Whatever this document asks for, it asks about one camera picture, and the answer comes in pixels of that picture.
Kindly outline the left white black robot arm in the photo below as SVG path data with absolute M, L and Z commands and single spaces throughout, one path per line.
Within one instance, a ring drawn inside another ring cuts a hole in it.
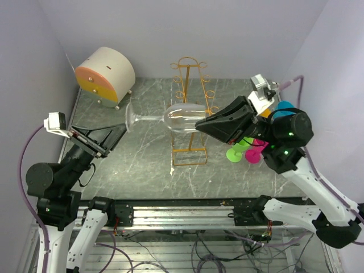
M 71 241 L 81 192 L 73 191 L 82 174 L 94 167 L 93 159 L 106 158 L 127 131 L 125 124 L 101 129 L 73 126 L 67 137 L 73 143 L 58 163 L 36 163 L 26 173 L 27 193 L 36 197 L 40 247 L 38 269 L 43 272 L 84 272 L 91 248 L 104 226 L 118 221 L 115 201 L 94 197 L 83 225 Z

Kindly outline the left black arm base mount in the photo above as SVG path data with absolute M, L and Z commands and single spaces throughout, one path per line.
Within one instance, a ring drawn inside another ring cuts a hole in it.
M 127 203 L 116 202 L 114 213 L 111 215 L 109 224 L 117 227 L 129 227 L 133 225 L 134 208 Z

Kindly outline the white semicircular drawer cabinet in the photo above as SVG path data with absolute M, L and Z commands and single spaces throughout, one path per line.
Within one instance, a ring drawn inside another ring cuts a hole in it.
M 119 109 L 136 82 L 130 61 L 120 52 L 100 47 L 75 69 L 80 88 L 96 103 Z

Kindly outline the orange plastic wine glass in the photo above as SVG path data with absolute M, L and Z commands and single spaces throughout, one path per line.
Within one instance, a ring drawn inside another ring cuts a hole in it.
M 264 118 L 268 118 L 270 114 L 271 114 L 270 109 L 266 109 L 264 112 L 262 112 L 262 113 L 260 114 L 260 116 L 261 116 L 261 117 L 264 117 Z

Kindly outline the green plastic wine glass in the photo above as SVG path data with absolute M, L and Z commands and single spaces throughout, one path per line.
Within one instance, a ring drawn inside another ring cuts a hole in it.
M 244 137 L 240 142 L 234 144 L 230 149 L 227 150 L 227 159 L 233 163 L 241 161 L 243 154 L 251 147 L 253 142 L 253 138 Z

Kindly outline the clear wine glass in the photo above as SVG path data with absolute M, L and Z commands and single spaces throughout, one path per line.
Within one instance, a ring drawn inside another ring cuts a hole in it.
M 126 106 L 125 124 L 127 131 L 139 121 L 163 122 L 164 125 L 175 133 L 193 133 L 195 124 L 206 118 L 205 106 L 198 104 L 174 104 L 161 115 L 140 115 L 134 111 L 130 103 Z

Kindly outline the pink plastic wine glass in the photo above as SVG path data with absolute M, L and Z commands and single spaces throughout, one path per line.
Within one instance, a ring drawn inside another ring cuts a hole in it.
M 253 140 L 251 149 L 245 152 L 245 159 L 251 164 L 257 164 L 261 160 L 262 151 L 268 145 L 267 142 L 259 139 Z

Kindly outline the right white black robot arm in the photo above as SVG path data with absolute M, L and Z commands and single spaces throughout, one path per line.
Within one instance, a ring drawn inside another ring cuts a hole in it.
M 362 233 L 363 205 L 342 194 L 314 167 L 306 144 L 312 139 L 308 114 L 295 107 L 286 116 L 261 114 L 267 106 L 245 96 L 201 121 L 196 130 L 227 144 L 245 137 L 266 143 L 261 154 L 265 164 L 303 191 L 313 205 L 294 205 L 261 195 L 250 210 L 257 225 L 280 221 L 309 230 L 335 249 L 357 243 Z

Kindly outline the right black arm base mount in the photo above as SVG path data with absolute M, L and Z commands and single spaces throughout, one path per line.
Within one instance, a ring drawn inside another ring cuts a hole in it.
M 235 226 L 268 225 L 268 219 L 263 210 L 272 197 L 261 195 L 258 198 L 247 199 L 240 206 L 235 206 L 227 216 L 234 220 Z

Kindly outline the blue plastic wine glass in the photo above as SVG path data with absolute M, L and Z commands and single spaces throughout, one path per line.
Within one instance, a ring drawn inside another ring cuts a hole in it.
M 275 108 L 275 113 L 272 116 L 273 119 L 284 117 L 287 115 L 294 115 L 295 112 L 286 111 L 286 109 L 294 108 L 293 104 L 288 101 L 280 101 Z

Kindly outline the aluminium rail frame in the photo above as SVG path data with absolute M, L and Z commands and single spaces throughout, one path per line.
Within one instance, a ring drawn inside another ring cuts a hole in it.
M 243 201 L 122 202 L 134 208 L 133 225 L 105 225 L 84 272 L 342 272 L 337 253 L 301 227 L 235 226 L 228 214 Z M 87 208 L 78 209 L 71 241 Z

